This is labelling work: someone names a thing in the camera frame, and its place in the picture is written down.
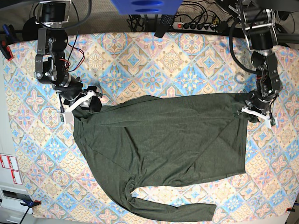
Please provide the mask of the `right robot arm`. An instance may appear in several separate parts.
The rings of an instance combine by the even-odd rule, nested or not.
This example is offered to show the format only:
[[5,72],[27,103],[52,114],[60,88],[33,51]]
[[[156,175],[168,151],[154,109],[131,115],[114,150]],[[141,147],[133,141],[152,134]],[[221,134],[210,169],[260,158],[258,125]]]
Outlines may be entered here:
[[83,87],[81,79],[71,75],[71,63],[65,58],[68,43],[66,23],[71,0],[41,0],[33,10],[33,18],[40,26],[37,34],[37,53],[34,75],[41,84],[51,85],[58,94],[60,112],[66,114],[76,107],[89,112],[102,108],[102,92],[96,86]]

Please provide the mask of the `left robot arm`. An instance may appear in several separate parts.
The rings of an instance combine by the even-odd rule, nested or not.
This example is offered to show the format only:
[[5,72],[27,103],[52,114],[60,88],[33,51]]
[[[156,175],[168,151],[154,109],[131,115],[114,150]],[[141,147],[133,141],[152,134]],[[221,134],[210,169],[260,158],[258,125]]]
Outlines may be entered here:
[[257,116],[268,128],[276,125],[272,106],[282,90],[278,74],[278,60],[272,48],[278,44],[274,13],[246,0],[239,0],[238,16],[249,50],[251,64],[256,69],[256,90],[246,100],[242,112]]

